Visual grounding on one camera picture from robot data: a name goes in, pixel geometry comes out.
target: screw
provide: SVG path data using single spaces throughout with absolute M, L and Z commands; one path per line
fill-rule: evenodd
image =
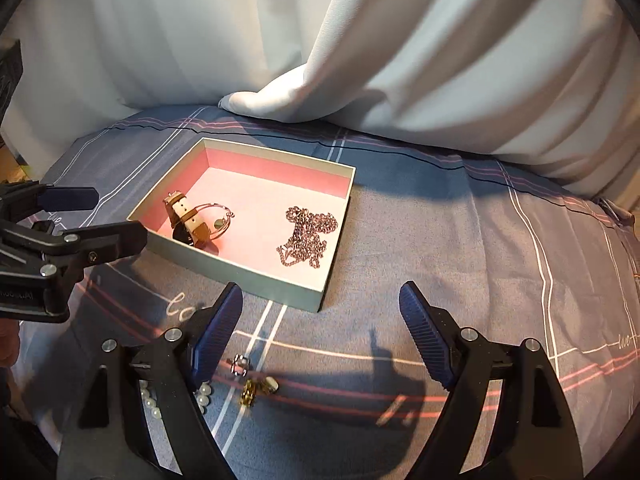
M 45 278 L 48 278 L 49 276 L 53 276 L 56 272 L 58 272 L 58 268 L 54 264 L 45 264 L 42 267 L 40 267 L 40 273 Z
M 178 341 L 182 337 L 182 330 L 179 328 L 170 328 L 164 333 L 164 338 L 169 342 Z
M 528 350 L 531 350 L 532 352 L 537 352 L 538 350 L 540 350 L 540 343 L 537 342 L 535 339 L 527 339 L 524 342 L 524 346 L 527 347 Z
M 460 331 L 460 335 L 465 341 L 475 341 L 476 339 L 478 339 L 478 332 L 476 332 L 473 328 L 463 328 Z
M 102 343 L 102 351 L 112 352 L 116 349 L 116 346 L 118 346 L 118 343 L 116 343 L 115 339 L 107 339 L 105 342 Z

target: pile of chain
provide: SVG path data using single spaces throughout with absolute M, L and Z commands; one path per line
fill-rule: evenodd
M 338 222 L 331 213 L 313 214 L 309 209 L 297 206 L 287 209 L 287 220 L 295 224 L 293 234 L 284 245 L 276 248 L 280 261 L 290 267 L 305 260 L 314 269 L 319 269 L 320 258 L 326 250 L 326 240 L 318 233 L 329 234 L 338 228 Z

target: pearl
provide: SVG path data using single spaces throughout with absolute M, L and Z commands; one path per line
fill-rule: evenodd
M 200 387 L 200 393 L 203 395 L 211 395 L 211 386 L 209 386 L 207 383 L 202 383 L 202 386 Z
M 209 404 L 209 397 L 206 395 L 198 395 L 196 396 L 196 401 L 201 406 L 207 406 Z

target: box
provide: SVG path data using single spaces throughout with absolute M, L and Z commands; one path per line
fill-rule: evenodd
M 147 248 L 217 282 L 302 310 L 317 312 L 334 260 L 355 168 L 305 155 L 227 140 L 202 139 L 167 171 L 127 219 L 149 231 Z M 234 213 L 229 229 L 203 250 L 172 239 L 162 199 L 181 191 L 191 206 L 219 203 Z M 308 260 L 285 267 L 277 247 L 294 224 L 288 208 L 331 213 L 338 227 L 319 234 L 327 241 L 319 269 Z M 213 229 L 220 208 L 199 208 Z

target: bed sheet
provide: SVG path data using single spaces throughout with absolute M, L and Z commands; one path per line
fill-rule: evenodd
M 213 377 L 206 421 L 239 479 L 409 471 L 446 392 L 428 377 L 398 311 L 407 280 L 489 339 L 541 341 L 572 409 L 586 470 L 609 449 L 638 400 L 640 252 L 607 208 L 491 158 L 319 122 L 172 106 L 76 141 L 44 180 L 94 186 L 100 202 L 91 212 L 37 218 L 58 229 L 122 221 L 203 137 L 356 167 L 322 310 L 244 295 L 225 357 L 249 355 L 277 378 L 279 393 L 244 410 L 228 370 Z M 148 341 L 211 305 L 223 286 L 143 251 L 88 269 L 70 298 L 68 323 L 23 323 L 14 375 L 47 439 L 59 446 L 69 404 L 104 339 Z M 465 468 L 482 461 L 498 389 L 492 384 Z M 177 470 L 162 423 L 148 417 L 148 424 L 161 464 Z

